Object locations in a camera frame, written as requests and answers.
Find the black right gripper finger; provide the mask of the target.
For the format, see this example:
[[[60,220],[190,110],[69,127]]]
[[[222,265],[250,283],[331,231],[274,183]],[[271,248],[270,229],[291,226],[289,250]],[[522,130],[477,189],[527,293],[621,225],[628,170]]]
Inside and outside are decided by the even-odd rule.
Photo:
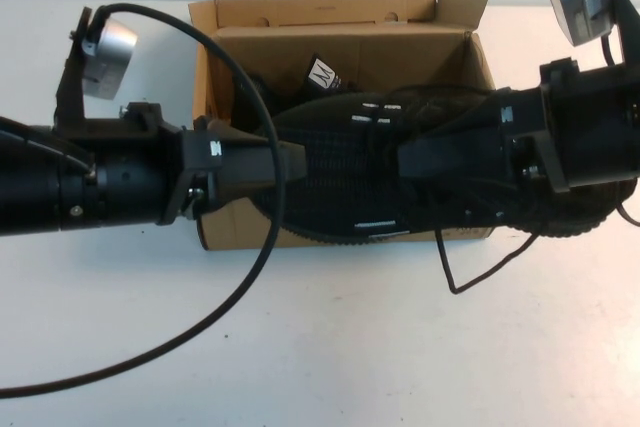
[[[540,164],[541,90],[432,88],[411,99],[414,118],[397,146],[402,178],[517,182]]]
[[[545,180],[556,193],[568,191],[559,151],[550,134],[508,137],[508,178],[514,182]]]

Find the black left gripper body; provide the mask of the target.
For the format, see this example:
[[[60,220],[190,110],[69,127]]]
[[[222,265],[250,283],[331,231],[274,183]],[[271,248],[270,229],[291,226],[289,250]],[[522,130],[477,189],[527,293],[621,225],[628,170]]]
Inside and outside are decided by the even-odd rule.
[[[131,103],[120,118],[92,121],[94,225],[169,225],[176,220],[172,149],[178,132],[157,103]]]

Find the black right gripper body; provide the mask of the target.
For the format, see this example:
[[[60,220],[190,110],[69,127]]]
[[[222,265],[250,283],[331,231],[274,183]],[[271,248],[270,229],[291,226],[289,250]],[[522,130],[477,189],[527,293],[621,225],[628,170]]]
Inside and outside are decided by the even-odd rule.
[[[639,67],[582,71],[564,58],[540,67],[554,153],[544,166],[552,188],[639,177]]]

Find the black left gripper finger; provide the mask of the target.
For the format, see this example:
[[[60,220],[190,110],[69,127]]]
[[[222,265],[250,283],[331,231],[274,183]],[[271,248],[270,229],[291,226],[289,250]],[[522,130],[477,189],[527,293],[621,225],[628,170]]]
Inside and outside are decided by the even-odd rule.
[[[251,197],[260,190],[260,183],[225,183],[214,173],[181,174],[170,188],[158,225],[171,225],[178,217],[198,220],[232,201]]]
[[[247,133],[207,116],[194,121],[194,131],[204,136],[207,161],[196,175],[196,186],[209,197],[251,197],[276,185],[272,150],[264,134]]]

